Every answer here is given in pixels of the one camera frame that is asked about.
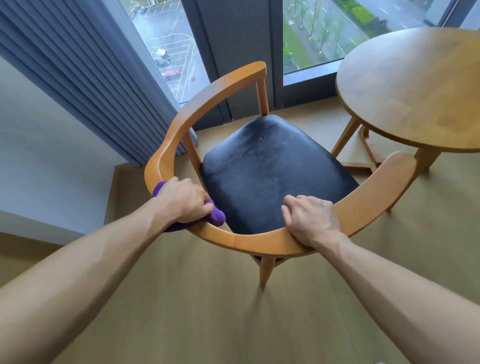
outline person's left arm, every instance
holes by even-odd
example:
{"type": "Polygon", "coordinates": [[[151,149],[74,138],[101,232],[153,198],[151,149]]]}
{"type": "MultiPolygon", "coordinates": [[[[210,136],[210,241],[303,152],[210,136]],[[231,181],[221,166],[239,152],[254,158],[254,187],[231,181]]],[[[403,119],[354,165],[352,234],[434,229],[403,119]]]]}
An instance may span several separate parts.
{"type": "Polygon", "coordinates": [[[50,363],[96,317],[147,247],[175,221],[212,212],[173,178],[140,209],[59,249],[0,289],[0,363],[50,363]]]}

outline hand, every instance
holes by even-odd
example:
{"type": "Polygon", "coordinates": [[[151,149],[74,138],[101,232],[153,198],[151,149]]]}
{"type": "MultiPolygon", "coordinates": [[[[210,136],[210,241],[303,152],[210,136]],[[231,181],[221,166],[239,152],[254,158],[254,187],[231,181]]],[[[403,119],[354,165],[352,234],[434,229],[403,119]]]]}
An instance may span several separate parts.
{"type": "Polygon", "coordinates": [[[168,225],[174,222],[191,222],[198,220],[213,211],[213,204],[208,193],[190,178],[179,181],[173,177],[163,185],[158,195],[150,199],[148,206],[160,223],[168,225]]]}
{"type": "Polygon", "coordinates": [[[297,240],[315,249],[331,246],[342,236],[333,204],[313,196],[285,196],[282,213],[288,231],[297,240]]]}

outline forearm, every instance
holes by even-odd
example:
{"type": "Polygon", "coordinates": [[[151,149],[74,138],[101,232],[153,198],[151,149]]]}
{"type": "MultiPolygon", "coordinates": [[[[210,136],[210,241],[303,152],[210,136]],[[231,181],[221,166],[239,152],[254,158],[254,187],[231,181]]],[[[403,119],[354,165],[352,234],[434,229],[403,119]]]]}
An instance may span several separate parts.
{"type": "Polygon", "coordinates": [[[0,363],[49,363],[95,318],[164,226],[144,211],[59,249],[0,289],[0,363]]]}
{"type": "Polygon", "coordinates": [[[412,363],[480,362],[480,306],[344,235],[321,253],[412,363]]]}

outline round wooden table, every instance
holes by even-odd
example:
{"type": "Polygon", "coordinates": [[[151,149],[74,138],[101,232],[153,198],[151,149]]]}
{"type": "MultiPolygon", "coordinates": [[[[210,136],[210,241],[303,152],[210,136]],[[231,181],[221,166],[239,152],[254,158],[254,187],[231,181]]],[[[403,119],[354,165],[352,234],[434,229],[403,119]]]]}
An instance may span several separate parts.
{"type": "Polygon", "coordinates": [[[337,157],[361,125],[371,163],[346,167],[375,171],[382,159],[369,130],[418,147],[412,181],[442,152],[480,151],[480,34],[453,28],[417,28],[373,38],[340,64],[338,96],[352,116],[332,150],[337,157]]]}

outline person's left hand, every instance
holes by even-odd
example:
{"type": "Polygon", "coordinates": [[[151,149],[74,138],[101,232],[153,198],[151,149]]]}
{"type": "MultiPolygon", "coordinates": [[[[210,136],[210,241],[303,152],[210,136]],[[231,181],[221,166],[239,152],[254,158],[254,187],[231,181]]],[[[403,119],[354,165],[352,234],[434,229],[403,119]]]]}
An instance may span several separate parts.
{"type": "Polygon", "coordinates": [[[158,224],[166,222],[170,225],[195,221],[210,214],[213,204],[204,205],[208,200],[208,193],[190,178],[179,181],[173,177],[144,206],[154,214],[158,224]]]}

